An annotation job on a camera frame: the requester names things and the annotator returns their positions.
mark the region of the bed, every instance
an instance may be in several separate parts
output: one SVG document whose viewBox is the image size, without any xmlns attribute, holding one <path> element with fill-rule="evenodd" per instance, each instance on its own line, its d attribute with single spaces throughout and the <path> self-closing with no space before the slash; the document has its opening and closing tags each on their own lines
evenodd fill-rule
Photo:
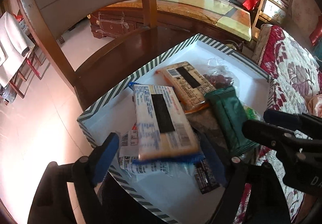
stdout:
<svg viewBox="0 0 322 224">
<path fill-rule="evenodd" d="M 286 31 L 279 26 L 262 25 L 252 60 L 273 78 L 274 110 L 287 113 L 308 113 L 306 103 L 321 92 L 322 74 L 318 71 L 312 55 L 301 47 Z M 307 138 L 301 132 L 297 137 Z M 258 164 L 268 161 L 272 164 L 280 180 L 289 206 L 291 220 L 294 221 L 302 204 L 304 193 L 284 185 L 285 174 L 282 163 L 276 158 L 276 152 L 263 147 Z M 243 216 L 249 196 L 245 189 L 240 211 Z"/>
</svg>

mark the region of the snack package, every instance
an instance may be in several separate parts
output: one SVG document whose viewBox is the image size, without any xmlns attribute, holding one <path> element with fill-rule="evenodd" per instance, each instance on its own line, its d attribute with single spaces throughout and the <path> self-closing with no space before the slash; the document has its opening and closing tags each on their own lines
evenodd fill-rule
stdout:
<svg viewBox="0 0 322 224">
<path fill-rule="evenodd" d="M 225 89 L 230 86 L 234 86 L 235 90 L 239 89 L 238 78 L 219 59 L 210 59 L 207 68 L 208 71 L 204 74 L 204 77 L 216 89 Z"/>
<path fill-rule="evenodd" d="M 139 145 L 136 127 L 123 135 L 119 150 L 120 168 L 129 173 L 133 182 L 137 182 L 144 177 L 157 172 L 170 174 L 171 165 L 168 162 L 152 162 L 147 164 L 135 164 L 138 160 Z"/>
<path fill-rule="evenodd" d="M 197 131 L 204 133 L 211 138 L 217 145 L 228 150 L 223 132 L 220 129 L 217 119 L 211 108 L 206 108 L 198 112 L 187 114 L 190 125 Z"/>
<path fill-rule="evenodd" d="M 258 146 L 257 143 L 245 138 L 242 133 L 243 123 L 248 117 L 236 96 L 234 87 L 217 89 L 206 94 L 205 98 L 211 103 L 231 156 L 240 156 Z"/>
<path fill-rule="evenodd" d="M 196 174 L 194 177 L 197 181 L 201 194 L 208 193 L 220 186 L 216 181 L 206 159 L 203 159 L 194 165 L 196 167 Z"/>
<path fill-rule="evenodd" d="M 264 121 L 263 118 L 261 117 L 261 115 L 256 110 L 253 110 L 251 107 L 247 106 L 245 103 L 242 103 L 242 104 L 243 104 L 243 108 L 246 112 L 248 119 Z"/>
<path fill-rule="evenodd" d="M 173 88 L 134 84 L 133 89 L 139 161 L 194 162 L 200 146 Z"/>
<path fill-rule="evenodd" d="M 139 145 L 136 125 L 124 134 L 120 140 L 119 165 L 125 170 L 132 183 L 138 182 L 158 172 L 165 173 L 170 177 L 178 176 L 179 172 L 184 172 L 190 176 L 195 173 L 194 164 L 173 163 L 154 161 L 146 164 L 135 163 L 138 160 Z"/>
<path fill-rule="evenodd" d="M 204 94 L 215 87 L 201 75 L 189 62 L 166 66 L 157 70 L 173 85 L 178 99 L 184 106 L 185 113 L 192 113 L 209 107 Z"/>
</svg>

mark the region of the tiled floor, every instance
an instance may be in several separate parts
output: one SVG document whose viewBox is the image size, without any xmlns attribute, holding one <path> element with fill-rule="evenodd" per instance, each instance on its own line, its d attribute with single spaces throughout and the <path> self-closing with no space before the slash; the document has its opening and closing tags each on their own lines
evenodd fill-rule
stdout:
<svg viewBox="0 0 322 224">
<path fill-rule="evenodd" d="M 94 38 L 89 20 L 63 37 L 62 50 L 74 69 L 112 40 Z M 42 80 L 30 73 L 20 87 L 24 99 L 17 96 L 8 106 L 0 104 L 0 198 L 18 224 L 27 223 L 48 163 L 72 163 L 92 150 L 76 122 L 82 110 L 75 95 L 47 60 L 38 70 L 44 73 Z M 71 183 L 69 190 L 75 216 L 83 223 Z"/>
</svg>

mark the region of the striped box rim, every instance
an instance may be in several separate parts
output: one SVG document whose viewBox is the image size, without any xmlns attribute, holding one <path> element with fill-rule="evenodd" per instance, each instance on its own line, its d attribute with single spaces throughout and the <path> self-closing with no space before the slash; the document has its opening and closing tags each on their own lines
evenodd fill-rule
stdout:
<svg viewBox="0 0 322 224">
<path fill-rule="evenodd" d="M 155 59 L 151 60 L 149 63 L 132 73 L 130 76 L 122 80 L 119 84 L 117 84 L 114 88 L 110 89 L 106 94 L 104 94 L 101 98 L 99 98 L 96 102 L 94 102 L 88 109 L 86 109 L 78 118 L 77 122 L 83 131 L 84 135 L 86 136 L 90 145 L 95 148 L 97 146 L 95 140 L 91 136 L 90 132 L 87 130 L 86 126 L 84 125 L 85 121 L 93 117 L 99 109 L 104 107 L 110 100 L 116 97 L 122 90 L 124 90 L 130 82 L 135 82 L 145 73 L 149 72 L 151 69 L 155 68 L 157 65 L 168 59 L 169 57 L 173 56 L 183 48 L 193 44 L 196 41 L 201 41 L 227 55 L 231 55 L 232 57 L 238 59 L 246 66 L 254 70 L 257 74 L 262 76 L 266 79 L 269 83 L 269 92 L 268 92 L 268 107 L 272 106 L 273 102 L 273 92 L 274 92 L 274 84 L 272 77 L 266 73 L 262 68 L 260 68 L 256 63 L 252 60 L 248 59 L 244 55 L 240 54 L 239 52 L 231 49 L 228 46 L 223 45 L 222 43 L 216 41 L 215 39 L 209 38 L 206 35 L 196 34 L 191 38 L 179 43 L 175 47 L 169 49 L 168 51 L 162 53 L 160 56 L 156 57 Z M 179 223 L 172 217 L 168 216 L 167 214 L 163 213 L 158 208 L 154 207 L 150 202 L 148 202 L 143 196 L 141 196 L 137 191 L 131 187 L 131 185 L 123 178 L 122 174 L 116 169 L 115 166 L 111 165 L 109 168 L 109 173 L 113 176 L 113 178 L 118 182 L 118 184 L 138 203 L 140 203 L 143 207 L 147 210 L 152 212 L 157 217 L 161 218 L 168 224 L 175 224 Z"/>
</svg>

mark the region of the white towel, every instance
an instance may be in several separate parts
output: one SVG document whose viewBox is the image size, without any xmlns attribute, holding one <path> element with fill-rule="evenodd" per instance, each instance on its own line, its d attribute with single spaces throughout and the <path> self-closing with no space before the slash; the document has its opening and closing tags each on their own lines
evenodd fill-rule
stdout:
<svg viewBox="0 0 322 224">
<path fill-rule="evenodd" d="M 5 57 L 0 66 L 0 84 L 3 87 L 9 83 L 34 47 L 35 44 L 21 30 L 18 21 L 10 13 L 5 12 L 0 18 L 0 48 Z M 22 56 L 26 48 L 30 50 Z"/>
<path fill-rule="evenodd" d="M 6 60 L 5 54 L 3 52 L 3 49 L 0 46 L 0 66 L 3 64 L 5 60 Z"/>
</svg>

